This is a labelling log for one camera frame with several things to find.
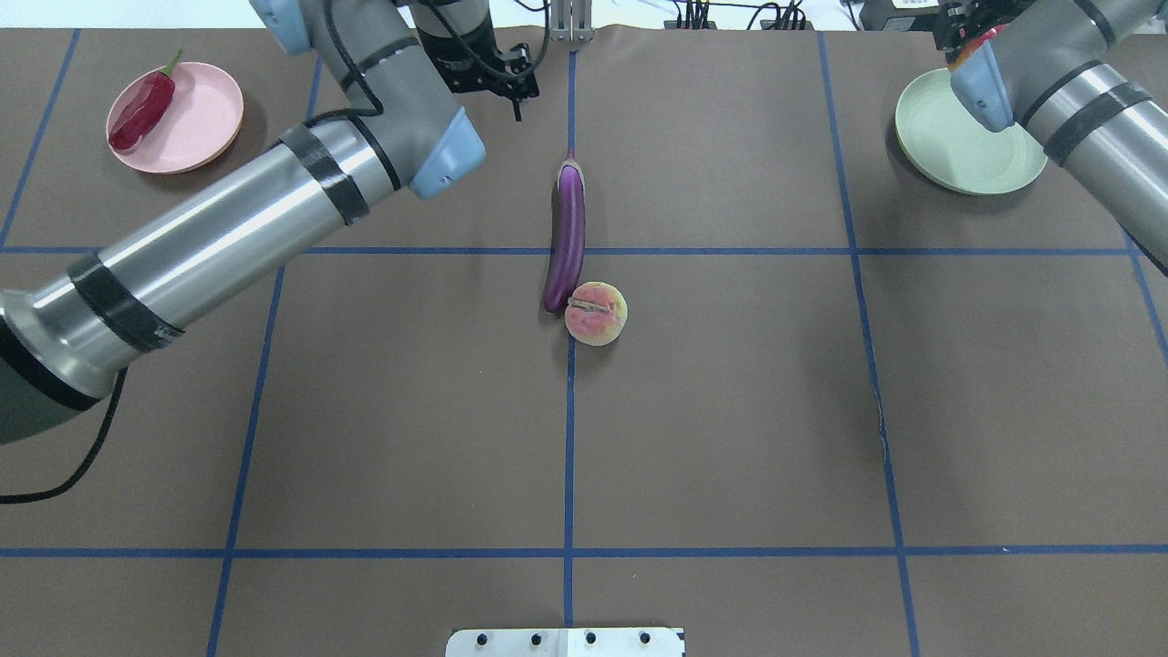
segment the light green plate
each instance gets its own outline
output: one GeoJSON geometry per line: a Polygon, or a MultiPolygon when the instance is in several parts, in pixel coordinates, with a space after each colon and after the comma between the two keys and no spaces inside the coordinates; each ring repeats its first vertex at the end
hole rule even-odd
{"type": "Polygon", "coordinates": [[[981,126],[950,89],[948,69],[929,71],[896,103],[896,137],[930,180],[974,195],[1021,189],[1042,173],[1042,146],[1015,124],[1002,132],[981,126]]]}

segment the red object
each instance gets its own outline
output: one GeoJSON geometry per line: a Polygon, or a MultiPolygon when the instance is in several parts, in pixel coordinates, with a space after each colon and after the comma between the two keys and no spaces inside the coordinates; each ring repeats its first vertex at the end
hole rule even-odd
{"type": "Polygon", "coordinates": [[[124,152],[133,148],[162,119],[162,115],[174,101],[174,79],[171,78],[171,72],[181,56],[182,50],[179,50],[166,68],[152,71],[142,78],[134,99],[121,110],[118,120],[113,122],[109,141],[114,151],[124,152]]]}

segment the black tape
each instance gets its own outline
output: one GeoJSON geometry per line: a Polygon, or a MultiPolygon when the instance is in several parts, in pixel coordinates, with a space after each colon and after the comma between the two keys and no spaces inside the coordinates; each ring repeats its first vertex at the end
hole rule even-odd
{"type": "Polygon", "coordinates": [[[69,279],[85,305],[110,331],[140,352],[160,350],[182,336],[181,328],[171,326],[131,295],[97,254],[70,267],[69,279]]]}
{"type": "Polygon", "coordinates": [[[290,129],[280,137],[280,143],[287,146],[300,160],[300,165],[317,179],[317,182],[320,182],[328,200],[333,201],[336,212],[341,213],[346,226],[352,226],[369,214],[369,205],[366,203],[353,177],[341,171],[328,148],[307,127],[298,125],[290,129]]]}
{"type": "Polygon", "coordinates": [[[1112,29],[1111,23],[1107,22],[1107,16],[1103,15],[1099,7],[1096,6],[1091,0],[1075,0],[1075,4],[1083,9],[1083,13],[1091,19],[1096,28],[1099,29],[1099,34],[1103,35],[1103,40],[1107,42],[1107,48],[1115,47],[1115,30],[1112,29]]]}
{"type": "Polygon", "coordinates": [[[369,55],[357,62],[357,70],[355,72],[349,71],[341,78],[341,89],[348,91],[349,87],[353,87],[353,83],[357,81],[359,76],[363,76],[369,69],[384,62],[402,50],[405,50],[406,48],[412,48],[413,46],[420,46],[420,43],[418,43],[417,39],[406,36],[375,50],[373,55],[369,55]]]}
{"type": "Polygon", "coordinates": [[[373,131],[369,130],[369,126],[366,125],[360,117],[352,117],[350,120],[353,122],[353,126],[357,129],[357,132],[361,133],[361,137],[364,137],[366,141],[369,143],[373,152],[376,153],[377,161],[381,162],[381,166],[385,167],[385,175],[388,175],[389,181],[394,184],[394,191],[397,192],[401,189],[402,179],[398,178],[397,170],[394,168],[394,162],[389,161],[389,155],[385,154],[385,150],[381,147],[381,141],[377,140],[373,131]]]}
{"type": "Polygon", "coordinates": [[[1055,131],[1047,143],[1047,157],[1058,166],[1063,166],[1071,151],[1099,126],[1127,108],[1150,99],[1152,96],[1147,91],[1131,82],[1100,94],[1055,131]]]}
{"type": "Polygon", "coordinates": [[[1078,67],[1075,67],[1075,69],[1071,72],[1064,75],[1061,78],[1058,78],[1058,82],[1056,82],[1056,83],[1051,84],[1050,87],[1048,87],[1047,90],[1042,92],[1042,96],[1038,96],[1038,99],[1035,101],[1034,104],[1030,105],[1030,109],[1027,110],[1024,115],[1022,115],[1022,118],[1018,119],[1018,125],[1021,125],[1022,127],[1026,127],[1027,124],[1030,123],[1030,119],[1034,118],[1035,112],[1038,111],[1038,108],[1041,108],[1043,104],[1045,104],[1047,101],[1049,101],[1051,96],[1054,96],[1055,94],[1058,94],[1059,89],[1062,89],[1063,87],[1066,87],[1068,82],[1070,82],[1070,81],[1075,79],[1076,77],[1078,77],[1080,74],[1083,74],[1083,71],[1091,70],[1091,69],[1093,69],[1096,67],[1100,67],[1100,65],[1103,65],[1103,62],[1100,62],[1099,60],[1091,60],[1090,62],[1086,62],[1086,63],[1079,64],[1078,67]]]}
{"type": "Polygon", "coordinates": [[[49,371],[44,364],[28,351],[2,318],[0,318],[0,358],[4,358],[8,367],[12,367],[16,374],[23,376],[42,395],[65,408],[77,412],[89,410],[98,402],[97,399],[77,392],[72,386],[65,383],[49,371]]]}

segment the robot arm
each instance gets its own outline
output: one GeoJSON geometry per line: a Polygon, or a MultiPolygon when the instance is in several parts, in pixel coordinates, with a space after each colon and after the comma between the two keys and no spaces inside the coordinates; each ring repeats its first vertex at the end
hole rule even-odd
{"type": "MultiPolygon", "coordinates": [[[[403,186],[427,199],[482,162],[482,141],[451,94],[467,74],[450,33],[423,32],[427,53],[387,0],[252,4],[285,50],[320,55],[350,108],[294,126],[267,152],[41,290],[0,292],[0,443],[93,406],[131,361],[169,345],[403,186]]],[[[456,34],[465,29],[456,43],[468,40],[480,58],[498,53],[486,0],[426,11],[430,19],[442,13],[438,23],[457,26],[456,34]]],[[[495,82],[506,81],[499,89],[515,96],[534,95],[520,50],[495,82]]]]}
{"type": "Polygon", "coordinates": [[[953,62],[1009,21],[953,72],[958,98],[989,130],[1022,125],[1168,275],[1168,115],[1100,61],[1164,12],[1166,0],[954,2],[934,37],[953,62]]]}

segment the blue end cap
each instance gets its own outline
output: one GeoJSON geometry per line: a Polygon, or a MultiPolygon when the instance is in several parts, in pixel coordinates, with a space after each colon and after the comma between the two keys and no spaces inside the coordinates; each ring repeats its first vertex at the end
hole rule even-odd
{"type": "Polygon", "coordinates": [[[297,0],[251,0],[251,8],[276,35],[276,41],[279,41],[285,53],[299,55],[312,49],[297,0]]]}
{"type": "Polygon", "coordinates": [[[965,61],[950,79],[950,87],[965,109],[990,132],[1014,125],[1010,97],[997,68],[997,57],[988,41],[965,61]]]}
{"type": "Polygon", "coordinates": [[[410,181],[410,189],[420,199],[432,199],[456,180],[474,171],[485,159],[487,147],[471,125],[466,110],[459,108],[446,127],[446,133],[410,181]]]}

